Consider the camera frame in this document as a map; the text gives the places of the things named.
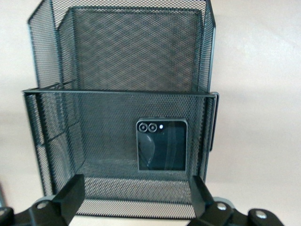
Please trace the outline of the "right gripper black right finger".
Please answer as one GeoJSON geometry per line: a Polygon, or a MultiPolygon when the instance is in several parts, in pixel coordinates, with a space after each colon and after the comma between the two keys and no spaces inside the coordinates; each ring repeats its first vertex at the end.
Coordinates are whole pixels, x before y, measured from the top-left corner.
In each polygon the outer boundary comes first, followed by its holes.
{"type": "Polygon", "coordinates": [[[213,197],[203,179],[193,176],[189,181],[191,203],[195,213],[190,226],[246,226],[247,216],[236,210],[233,203],[213,197]]]}

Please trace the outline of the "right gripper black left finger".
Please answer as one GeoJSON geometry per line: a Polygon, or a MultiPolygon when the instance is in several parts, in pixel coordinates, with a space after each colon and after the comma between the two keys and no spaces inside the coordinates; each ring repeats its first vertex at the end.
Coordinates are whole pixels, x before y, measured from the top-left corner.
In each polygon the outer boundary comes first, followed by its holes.
{"type": "Polygon", "coordinates": [[[15,226],[68,226],[85,199],[84,175],[73,176],[52,196],[38,199],[14,216],[15,226]]]}

